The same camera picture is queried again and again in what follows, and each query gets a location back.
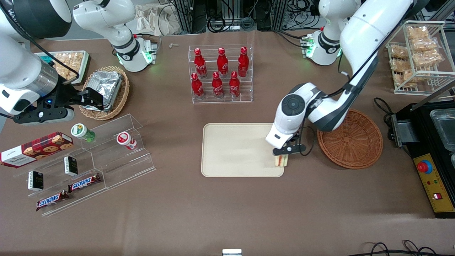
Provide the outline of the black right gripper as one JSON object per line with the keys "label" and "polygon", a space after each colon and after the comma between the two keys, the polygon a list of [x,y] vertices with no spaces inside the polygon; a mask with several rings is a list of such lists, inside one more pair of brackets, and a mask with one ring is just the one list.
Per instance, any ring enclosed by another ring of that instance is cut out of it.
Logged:
{"label": "black right gripper", "polygon": [[104,111],[103,101],[103,95],[92,88],[86,88],[81,92],[72,85],[58,84],[49,94],[38,99],[36,108],[53,109],[80,105],[88,110]]}

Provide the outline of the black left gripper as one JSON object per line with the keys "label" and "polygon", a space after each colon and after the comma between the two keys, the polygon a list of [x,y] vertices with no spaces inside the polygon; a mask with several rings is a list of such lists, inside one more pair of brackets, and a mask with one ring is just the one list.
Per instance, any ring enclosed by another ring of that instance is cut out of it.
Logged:
{"label": "black left gripper", "polygon": [[[302,142],[302,135],[300,132],[297,132],[289,141],[287,141],[287,145],[301,145]],[[289,154],[284,155],[277,155],[276,158],[279,159],[283,156],[283,158],[288,158]]]}

